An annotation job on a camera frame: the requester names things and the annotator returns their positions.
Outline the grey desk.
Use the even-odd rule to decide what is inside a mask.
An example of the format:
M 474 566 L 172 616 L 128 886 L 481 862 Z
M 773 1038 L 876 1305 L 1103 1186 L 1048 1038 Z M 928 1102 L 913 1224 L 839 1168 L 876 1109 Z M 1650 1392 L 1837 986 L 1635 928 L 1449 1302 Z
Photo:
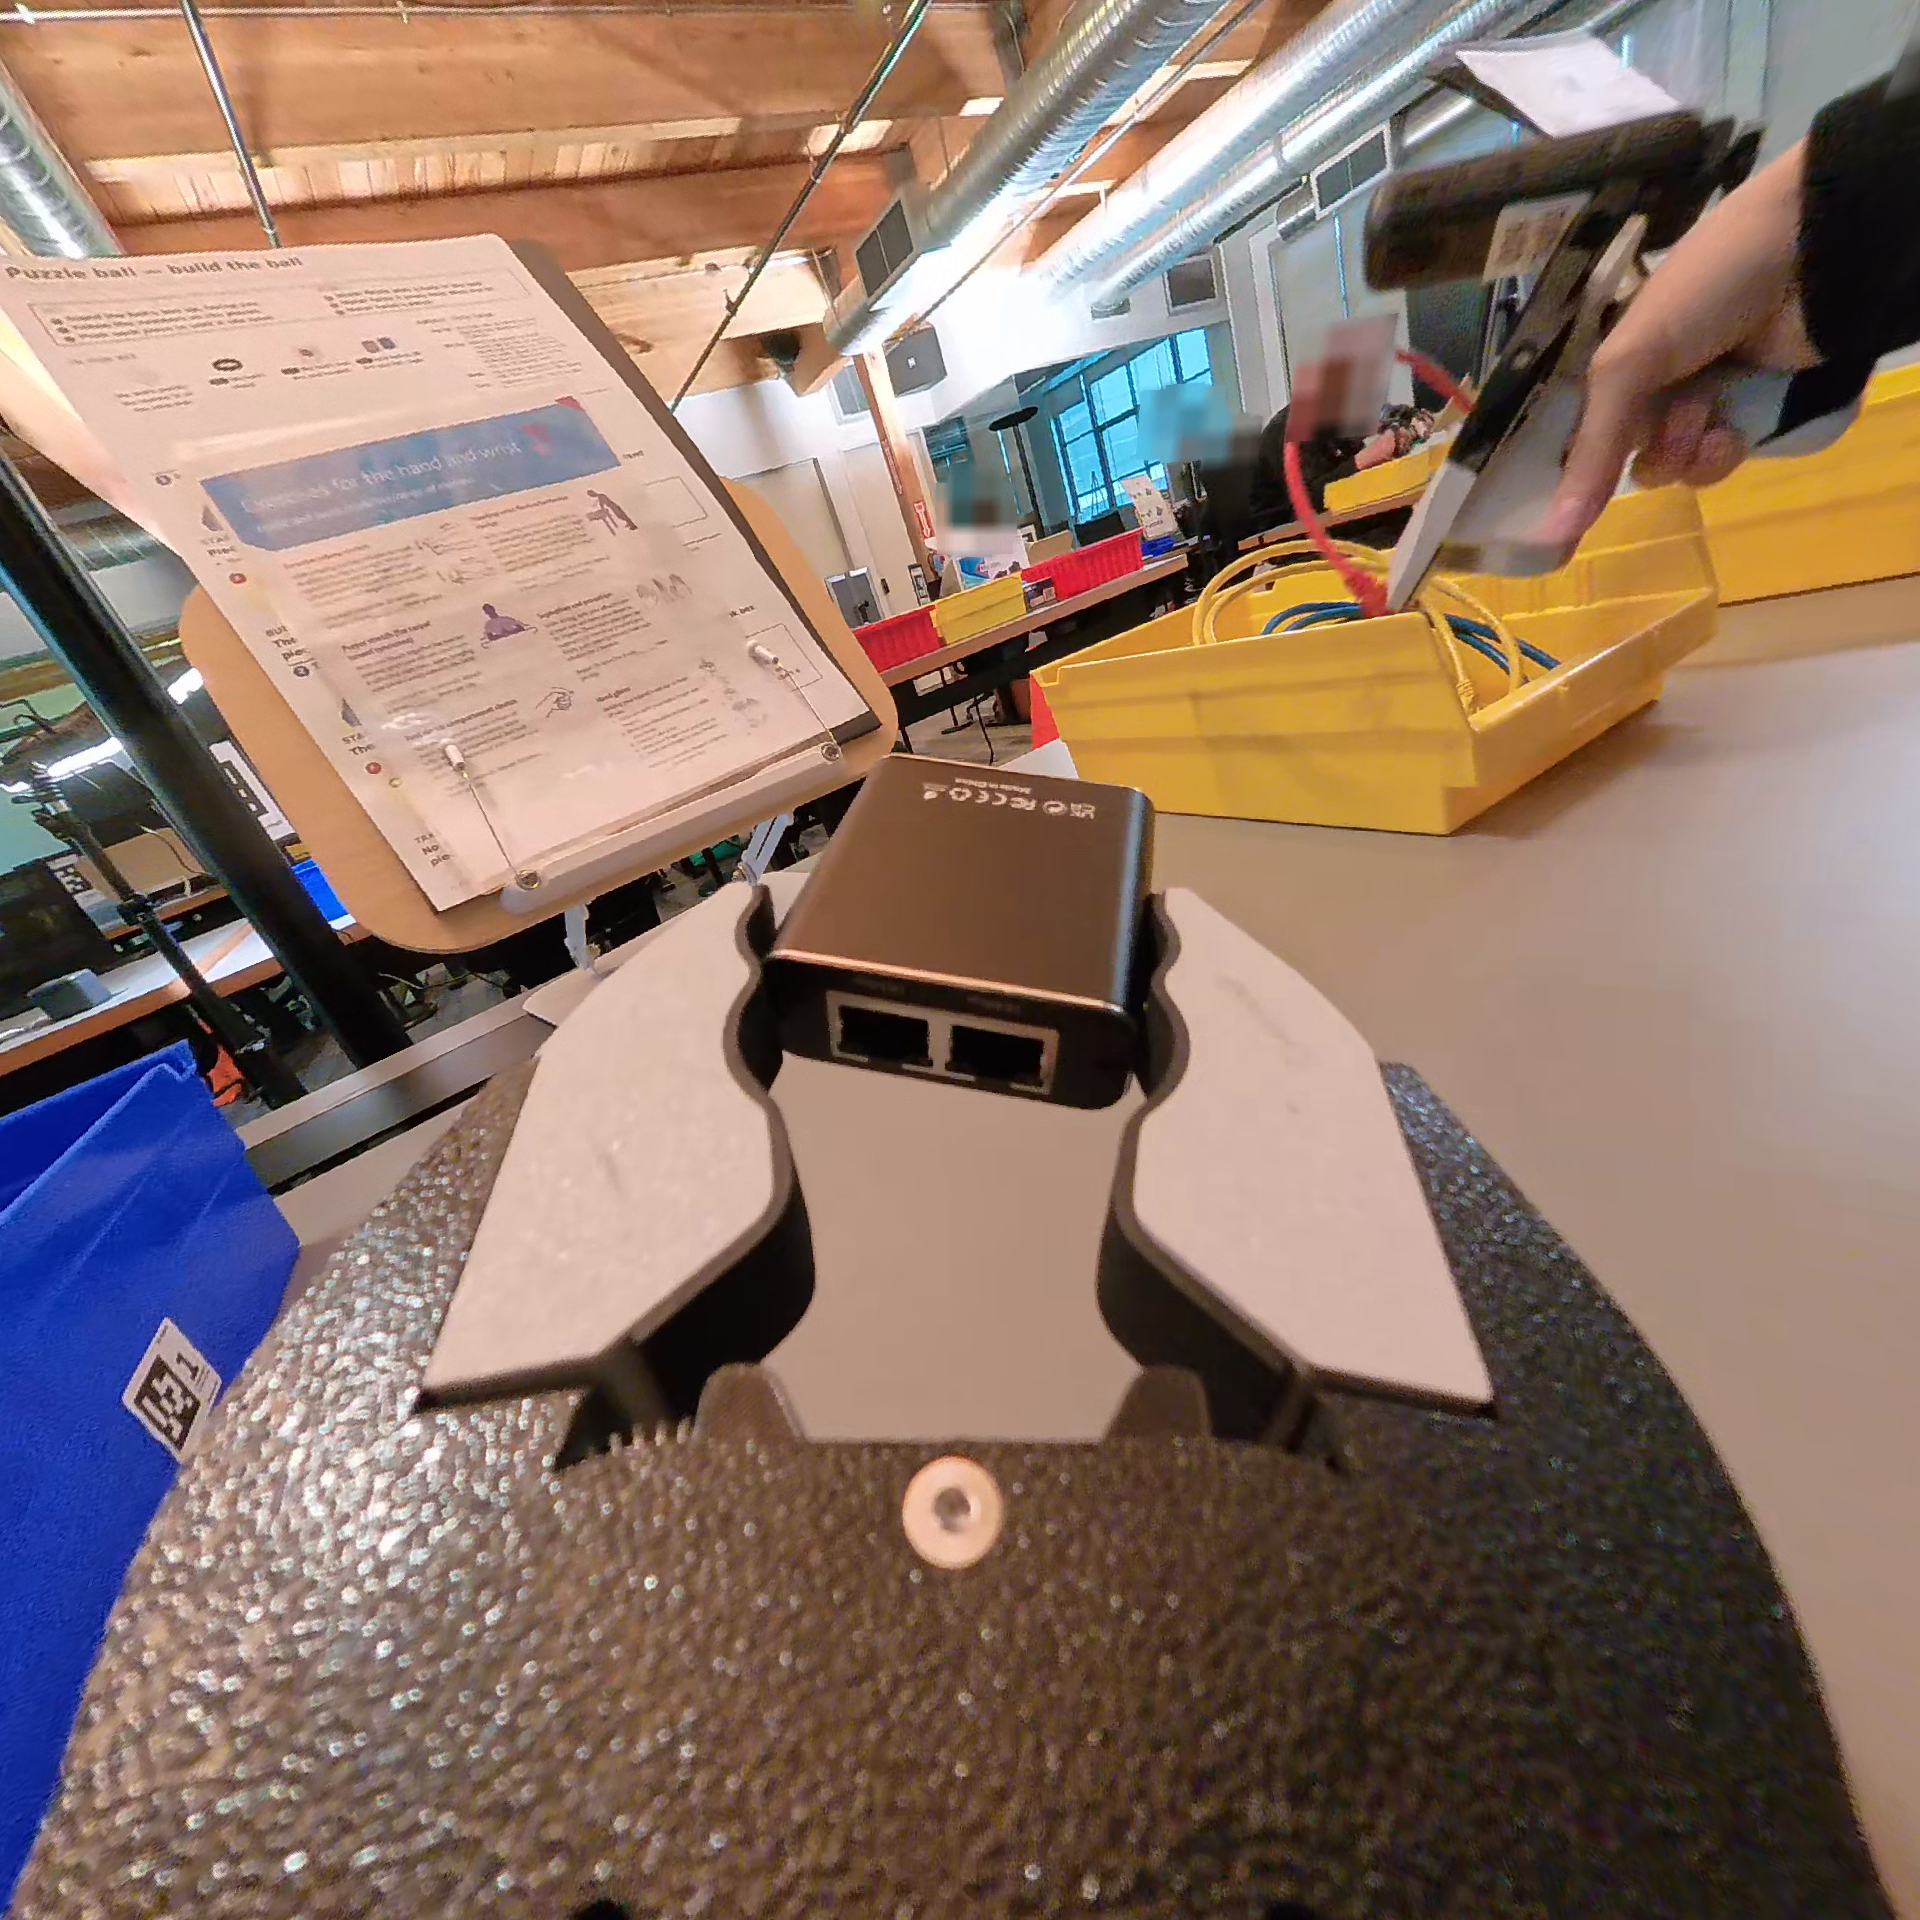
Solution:
M 1720 616 L 1662 702 L 1453 838 L 1166 819 L 1162 881 L 1488 1148 L 1677 1380 L 1918 1918 L 1918 581 Z M 1092 1438 L 1123 1106 L 801 1064 L 820 1438 Z

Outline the silver ventilation duct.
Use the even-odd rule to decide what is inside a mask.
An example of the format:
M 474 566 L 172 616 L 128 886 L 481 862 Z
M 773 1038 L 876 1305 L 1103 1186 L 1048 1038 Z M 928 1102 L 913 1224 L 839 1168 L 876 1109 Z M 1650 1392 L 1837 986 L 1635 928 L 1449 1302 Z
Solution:
M 1385 126 L 1460 42 L 1623 12 L 1633 4 L 1334 4 L 1029 261 L 1022 287 L 1106 313 Z
M 1215 12 L 1217 4 L 1079 4 L 954 166 L 902 188 L 855 245 L 855 274 L 824 326 L 830 350 L 876 350 L 909 294 L 956 268 L 962 241 L 986 238 L 993 216 L 1056 180 Z

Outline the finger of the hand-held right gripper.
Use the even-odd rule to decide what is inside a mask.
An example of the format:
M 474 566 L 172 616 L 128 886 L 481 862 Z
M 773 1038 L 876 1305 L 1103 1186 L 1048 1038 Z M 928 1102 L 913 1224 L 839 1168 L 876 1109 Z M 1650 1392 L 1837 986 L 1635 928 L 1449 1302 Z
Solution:
M 1627 299 L 1647 216 L 1575 216 L 1445 463 L 1449 495 L 1549 495 L 1582 420 L 1587 368 Z
M 1570 541 L 1549 535 L 1561 475 L 1549 495 L 1449 495 L 1445 463 L 1392 549 L 1385 611 L 1408 611 L 1433 569 L 1535 577 L 1561 569 L 1570 555 Z

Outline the black tripod pole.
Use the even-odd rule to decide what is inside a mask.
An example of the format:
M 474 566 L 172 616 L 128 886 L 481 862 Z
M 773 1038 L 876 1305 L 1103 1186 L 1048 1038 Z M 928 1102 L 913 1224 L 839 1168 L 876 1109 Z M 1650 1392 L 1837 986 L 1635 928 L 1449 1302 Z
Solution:
M 368 1066 L 405 1050 L 407 1036 L 388 1000 L 301 888 L 10 461 L 2 461 L 2 588 L 82 688 L 86 705 L 131 752 L 167 819 L 207 859 L 344 1053 Z

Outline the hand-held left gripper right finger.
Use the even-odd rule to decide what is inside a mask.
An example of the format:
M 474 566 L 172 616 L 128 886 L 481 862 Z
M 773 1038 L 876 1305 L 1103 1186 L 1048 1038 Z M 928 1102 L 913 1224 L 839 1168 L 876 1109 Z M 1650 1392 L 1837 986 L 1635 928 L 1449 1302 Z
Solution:
M 1097 1309 L 1192 1432 L 1300 1448 L 1329 1401 L 1488 1418 L 1496 1380 L 1381 1061 L 1201 896 L 1148 900 L 1142 1102 Z

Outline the large window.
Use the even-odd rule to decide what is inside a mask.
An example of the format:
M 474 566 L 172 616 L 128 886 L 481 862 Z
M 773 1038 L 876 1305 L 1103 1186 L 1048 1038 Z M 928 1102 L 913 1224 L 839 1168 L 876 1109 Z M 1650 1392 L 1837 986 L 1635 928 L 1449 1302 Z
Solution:
M 1127 505 L 1127 480 L 1169 486 L 1169 395 L 1213 390 L 1213 331 L 1184 326 L 1138 350 L 1082 356 L 1048 379 L 1039 410 L 1060 470 L 1068 516 L 1092 522 Z

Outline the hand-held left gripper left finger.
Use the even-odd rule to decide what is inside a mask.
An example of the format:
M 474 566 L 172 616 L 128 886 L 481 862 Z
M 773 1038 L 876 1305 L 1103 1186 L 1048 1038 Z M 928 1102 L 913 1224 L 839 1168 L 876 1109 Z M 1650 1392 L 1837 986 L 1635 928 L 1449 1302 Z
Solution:
M 420 1409 L 582 1392 L 579 1432 L 654 1438 L 803 1322 L 813 1224 L 771 1094 L 776 924 L 768 886 L 728 881 L 550 1036 Z

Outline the black network adapter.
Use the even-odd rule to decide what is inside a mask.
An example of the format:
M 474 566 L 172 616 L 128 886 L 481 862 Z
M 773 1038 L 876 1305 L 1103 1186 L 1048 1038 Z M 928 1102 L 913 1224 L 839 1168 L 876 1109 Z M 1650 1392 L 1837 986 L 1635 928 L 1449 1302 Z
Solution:
M 1142 1046 L 1154 830 L 1123 782 L 882 761 L 764 959 L 785 1050 L 1113 1106 Z

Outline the person's right hand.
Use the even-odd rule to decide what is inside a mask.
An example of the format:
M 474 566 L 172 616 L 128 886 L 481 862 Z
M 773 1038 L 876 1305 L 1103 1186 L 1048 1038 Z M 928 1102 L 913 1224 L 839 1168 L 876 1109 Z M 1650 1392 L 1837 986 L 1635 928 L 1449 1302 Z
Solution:
M 1575 549 L 1627 470 L 1639 486 L 1714 486 L 1747 456 L 1718 418 L 1720 362 L 1817 362 L 1797 281 L 1807 140 L 1723 195 L 1647 276 L 1598 347 L 1542 539 Z

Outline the blue plastic bin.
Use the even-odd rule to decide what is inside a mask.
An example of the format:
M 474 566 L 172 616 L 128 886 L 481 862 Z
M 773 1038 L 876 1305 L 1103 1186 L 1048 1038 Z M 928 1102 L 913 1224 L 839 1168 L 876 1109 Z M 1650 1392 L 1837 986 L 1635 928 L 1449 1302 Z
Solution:
M 178 1042 L 2 1116 L 2 1896 L 107 1613 L 298 1231 Z

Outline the instruction sheet document stand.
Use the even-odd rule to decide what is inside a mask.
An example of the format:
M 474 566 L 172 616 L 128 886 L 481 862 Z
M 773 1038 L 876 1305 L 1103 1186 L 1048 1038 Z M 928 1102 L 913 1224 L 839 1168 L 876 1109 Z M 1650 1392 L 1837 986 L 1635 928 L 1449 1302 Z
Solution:
M 872 719 L 504 238 L 8 258 L 2 407 L 192 572 L 438 911 Z

